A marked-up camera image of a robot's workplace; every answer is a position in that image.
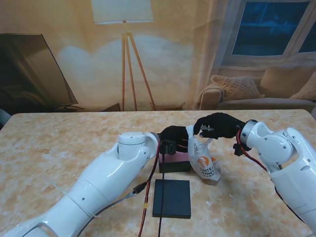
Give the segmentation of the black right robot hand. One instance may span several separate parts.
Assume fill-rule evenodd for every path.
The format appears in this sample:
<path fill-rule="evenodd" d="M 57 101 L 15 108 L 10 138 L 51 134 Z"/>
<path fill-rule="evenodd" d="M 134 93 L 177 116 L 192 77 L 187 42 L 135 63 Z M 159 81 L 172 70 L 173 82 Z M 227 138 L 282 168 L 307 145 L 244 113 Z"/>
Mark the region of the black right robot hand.
<path fill-rule="evenodd" d="M 225 113 L 213 113 L 199 118 L 194 125 L 194 135 L 203 138 L 233 138 L 245 122 Z"/>

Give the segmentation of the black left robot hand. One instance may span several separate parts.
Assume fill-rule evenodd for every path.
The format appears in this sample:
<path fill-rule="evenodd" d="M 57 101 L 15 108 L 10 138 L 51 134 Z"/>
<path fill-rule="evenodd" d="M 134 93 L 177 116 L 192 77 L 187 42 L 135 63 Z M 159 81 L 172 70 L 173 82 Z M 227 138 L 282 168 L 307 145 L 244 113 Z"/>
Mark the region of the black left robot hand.
<path fill-rule="evenodd" d="M 169 126 L 160 134 L 161 140 L 171 141 L 177 152 L 188 152 L 188 133 L 185 126 Z"/>

